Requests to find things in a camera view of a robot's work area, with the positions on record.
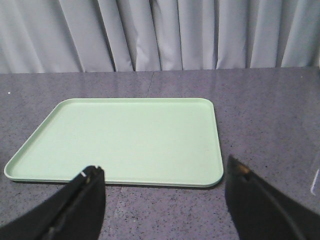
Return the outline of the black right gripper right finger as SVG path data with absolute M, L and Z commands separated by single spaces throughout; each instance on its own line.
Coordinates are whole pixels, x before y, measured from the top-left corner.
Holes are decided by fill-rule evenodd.
M 225 201 L 241 240 L 318 240 L 319 214 L 286 196 L 230 155 Z

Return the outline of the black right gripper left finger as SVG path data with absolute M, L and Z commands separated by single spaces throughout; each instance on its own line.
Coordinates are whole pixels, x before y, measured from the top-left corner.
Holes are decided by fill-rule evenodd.
M 83 169 L 46 201 L 1 227 L 2 240 L 97 240 L 106 209 L 105 173 Z

